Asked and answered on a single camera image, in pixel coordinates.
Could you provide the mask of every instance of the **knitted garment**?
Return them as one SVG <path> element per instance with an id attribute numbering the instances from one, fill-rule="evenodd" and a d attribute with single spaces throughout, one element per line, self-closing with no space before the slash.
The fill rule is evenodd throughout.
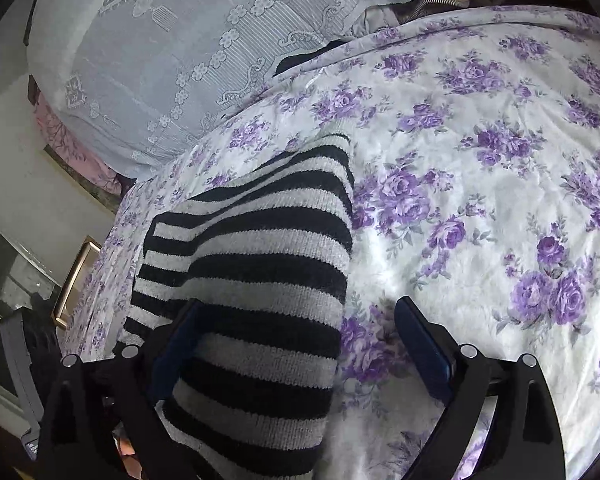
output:
<path id="1" fill-rule="evenodd" d="M 114 352 L 142 344 L 190 299 L 204 303 L 194 357 L 158 405 L 203 479 L 312 476 L 347 290 L 349 145 L 331 126 L 157 216 L 145 238 Z"/>

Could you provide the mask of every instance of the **silver screw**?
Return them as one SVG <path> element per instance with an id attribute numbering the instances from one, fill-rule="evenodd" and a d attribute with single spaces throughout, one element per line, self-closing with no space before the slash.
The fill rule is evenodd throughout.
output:
<path id="1" fill-rule="evenodd" d="M 469 359 L 473 359 L 478 355 L 478 349 L 473 345 L 462 345 L 460 347 L 460 353 Z"/>
<path id="2" fill-rule="evenodd" d="M 122 357 L 125 359 L 131 359 L 132 357 L 136 357 L 140 349 L 136 345 L 125 346 L 122 349 Z"/>
<path id="3" fill-rule="evenodd" d="M 78 356 L 76 354 L 65 355 L 62 358 L 62 366 L 66 366 L 67 368 L 71 368 L 78 362 Z"/>
<path id="4" fill-rule="evenodd" d="M 527 365 L 529 368 L 533 368 L 538 364 L 538 359 L 533 357 L 531 354 L 524 354 L 522 356 L 522 362 Z"/>

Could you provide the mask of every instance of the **wall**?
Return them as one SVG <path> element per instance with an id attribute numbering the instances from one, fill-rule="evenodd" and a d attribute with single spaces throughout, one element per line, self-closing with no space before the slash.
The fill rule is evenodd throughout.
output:
<path id="1" fill-rule="evenodd" d="M 102 243 L 114 217 L 43 151 L 22 44 L 32 1 L 0 22 L 0 232 L 62 283 L 84 238 Z"/>

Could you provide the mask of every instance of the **white sheet with purple flowers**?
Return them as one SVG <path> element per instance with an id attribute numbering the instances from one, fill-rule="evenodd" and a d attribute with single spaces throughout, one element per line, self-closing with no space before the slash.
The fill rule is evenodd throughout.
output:
<path id="1" fill-rule="evenodd" d="M 92 360 L 110 350 L 155 215 L 336 119 L 354 140 L 355 242 L 318 478 L 401 478 L 440 416 L 395 333 L 405 294 L 458 342 L 538 357 L 578 478 L 600 450 L 600 21 L 576 12 L 439 14 L 268 82 L 127 195 L 65 351 Z"/>

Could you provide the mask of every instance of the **wooden frame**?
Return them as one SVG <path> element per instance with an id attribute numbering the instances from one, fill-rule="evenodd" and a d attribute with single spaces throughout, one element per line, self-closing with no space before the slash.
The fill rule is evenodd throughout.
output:
<path id="1" fill-rule="evenodd" d="M 101 245 L 96 240 L 87 236 L 78 255 L 75 257 L 69 275 L 64 280 L 60 296 L 58 296 L 56 306 L 51 313 L 56 326 L 63 330 L 66 329 L 69 317 L 80 297 L 82 283 L 87 273 L 91 270 L 91 267 L 93 267 L 101 248 Z"/>

